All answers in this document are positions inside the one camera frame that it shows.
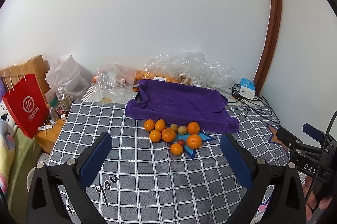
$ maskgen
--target barcode sticker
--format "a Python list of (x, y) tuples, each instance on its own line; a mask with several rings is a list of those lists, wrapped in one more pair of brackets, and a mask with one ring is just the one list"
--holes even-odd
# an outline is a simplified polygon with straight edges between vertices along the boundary
[(160, 80), (160, 81), (166, 81), (166, 78), (162, 78), (162, 77), (154, 77), (154, 80)]

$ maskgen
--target blue and white box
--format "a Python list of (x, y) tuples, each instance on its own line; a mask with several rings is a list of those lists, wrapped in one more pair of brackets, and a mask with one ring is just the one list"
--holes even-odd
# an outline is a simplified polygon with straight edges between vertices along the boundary
[(249, 100), (252, 100), (255, 96), (254, 83), (249, 79), (241, 78), (239, 94)]

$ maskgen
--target clear plastic bag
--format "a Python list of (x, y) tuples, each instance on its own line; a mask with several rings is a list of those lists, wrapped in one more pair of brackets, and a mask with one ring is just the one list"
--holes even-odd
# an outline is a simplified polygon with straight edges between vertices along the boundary
[(132, 90), (136, 71), (119, 64), (105, 65), (97, 69), (94, 93), (102, 102), (127, 103), (136, 93)]
[(219, 63), (208, 63), (200, 52), (176, 52), (151, 59), (136, 71), (136, 81), (162, 77), (173, 83), (219, 89), (227, 86), (232, 71)]
[(71, 55), (58, 59), (48, 71), (45, 80), (55, 92), (64, 86), (72, 100), (80, 100), (90, 87), (87, 79), (80, 75), (80, 68)]

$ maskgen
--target gray plaid bed sheet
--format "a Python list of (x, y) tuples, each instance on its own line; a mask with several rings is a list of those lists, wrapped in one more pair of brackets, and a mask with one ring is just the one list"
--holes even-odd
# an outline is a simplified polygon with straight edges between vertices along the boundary
[[(254, 107), (268, 111), (265, 106)], [(240, 105), (226, 109), (240, 121), (233, 136), (241, 146), (270, 164), (288, 162), (280, 145), (267, 142), (271, 132), (263, 117)], [(125, 104), (74, 102), (48, 165), (78, 157), (108, 132), (112, 149), (93, 185), (85, 189), (108, 224), (225, 223), (247, 189), (240, 186), (220, 150), (221, 135), (206, 132), (215, 140), (203, 143), (194, 160), (186, 154), (174, 156), (166, 143), (149, 140), (143, 120), (126, 117), (124, 110)], [(60, 193), (72, 221), (81, 223), (63, 186)], [(262, 203), (271, 193), (270, 186)]]

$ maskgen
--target wooden bed headboard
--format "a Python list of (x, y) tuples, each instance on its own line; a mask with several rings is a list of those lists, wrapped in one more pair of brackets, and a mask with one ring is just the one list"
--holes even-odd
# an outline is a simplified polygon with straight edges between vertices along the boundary
[[(14, 66), (13, 69), (14, 68), (16, 69), (16, 73), (18, 74), (20, 79), (22, 79), (23, 76), (27, 75), (27, 74), (34, 74), (35, 75), (37, 83), (40, 87), (41, 93), (43, 95), (43, 98), (44, 98), (45, 102), (47, 103), (47, 100), (46, 100), (44, 94), (47, 93), (50, 90), (50, 87), (49, 87), (48, 83), (45, 81), (45, 73), (47, 71), (46, 71), (45, 64), (43, 62), (42, 55), (35, 56), (35, 57), (29, 59), (26, 63), (18, 64), (18, 65), (21, 67), (21, 69), (23, 71), (23, 74), (22, 74), (22, 71), (18, 67)], [(5, 69), (0, 70), (0, 77), (1, 77), (1, 79), (4, 83), (4, 85), (5, 85), (6, 89), (7, 89), (6, 82), (9, 86), (9, 88), (11, 88), (11, 80), (12, 80), (13, 85), (16, 84), (19, 81), (16, 73), (12, 72), (11, 77), (9, 77), (9, 68), (6, 69), (6, 75), (5, 75)]]

